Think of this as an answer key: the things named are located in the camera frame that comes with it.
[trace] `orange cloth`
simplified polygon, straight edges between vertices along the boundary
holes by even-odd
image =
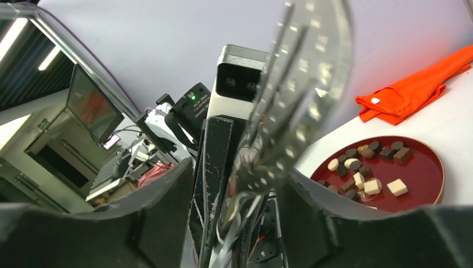
[[[471,68],[473,46],[467,46],[427,69],[404,78],[373,94],[356,97],[363,107],[363,122],[374,117],[397,125],[438,99],[446,89],[443,83]]]

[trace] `monitor screen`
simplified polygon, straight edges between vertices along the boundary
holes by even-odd
[[[78,65],[74,67],[66,106],[101,143],[108,141],[123,120],[120,111]]]

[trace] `wire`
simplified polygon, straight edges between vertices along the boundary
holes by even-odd
[[[132,192],[134,192],[132,186],[130,185],[130,184],[131,184],[131,183],[130,183],[130,180],[129,180],[129,179],[126,179],[126,182],[127,182],[127,184],[128,184],[128,187],[130,187],[130,190],[131,190]]]

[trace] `dark chocolate piece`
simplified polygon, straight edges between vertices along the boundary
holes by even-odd
[[[323,186],[325,187],[329,187],[330,186],[330,183],[326,180],[319,180],[318,183],[322,184]]]
[[[359,161],[359,160],[353,161],[353,162],[350,164],[350,169],[351,169],[351,170],[359,170],[360,167],[361,167],[361,161]]]
[[[368,145],[368,149],[372,150],[375,154],[381,151],[381,144],[379,141],[373,141]]]
[[[366,148],[366,149],[363,149],[363,151],[361,151],[361,155],[365,158],[373,158],[375,154],[376,153],[370,148]]]
[[[404,147],[404,142],[402,141],[396,141],[391,144],[391,149],[393,149],[395,152],[398,152],[402,147]]]
[[[391,160],[396,152],[391,148],[383,148],[379,153],[379,157],[383,160]]]
[[[345,165],[339,165],[336,172],[340,177],[345,177],[348,175],[348,170],[346,169]]]
[[[343,154],[337,157],[337,159],[339,160],[339,165],[343,166],[343,163],[348,159],[348,157],[346,157],[346,155]]]
[[[340,189],[342,189],[344,192],[348,192],[349,190],[355,190],[356,188],[357,187],[355,185],[354,179],[349,179],[342,186],[340,186]]]
[[[336,194],[339,193],[339,190],[337,189],[337,186],[335,186],[335,185],[330,185],[329,190],[336,193]]]
[[[360,196],[357,195],[356,191],[355,190],[348,190],[346,193],[345,193],[345,197],[348,198],[348,199],[351,199],[353,201],[358,201],[360,200]]]
[[[356,148],[348,149],[346,151],[345,155],[348,158],[357,158],[358,157],[358,150]]]
[[[373,174],[372,170],[370,169],[369,166],[361,166],[358,172],[363,175],[363,177],[367,177],[371,174]]]
[[[394,161],[398,164],[403,164],[411,158],[413,152],[411,149],[402,147],[394,156]]]

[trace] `round tray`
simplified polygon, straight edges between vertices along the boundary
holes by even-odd
[[[344,192],[340,186],[352,178],[355,172],[349,171],[349,174],[342,178],[336,172],[328,170],[327,165],[332,159],[344,154],[346,150],[370,144],[372,141],[380,142],[382,147],[390,147],[393,142],[402,141],[405,147],[413,151],[413,156],[403,164],[397,164],[394,160],[382,160],[379,155],[372,159],[359,156],[358,159],[363,165],[368,165],[373,171],[373,175],[367,177],[366,180],[377,178],[382,184],[381,192],[376,195],[367,195],[363,190],[358,190],[359,203],[388,212],[399,212],[424,204],[440,203],[445,185],[442,161],[429,146],[407,137],[382,136],[355,142],[326,159],[312,174],[311,179],[326,180],[330,185],[337,186],[339,193],[343,195]],[[396,179],[402,179],[408,189],[407,193],[398,197],[394,196],[387,187],[388,183]]]

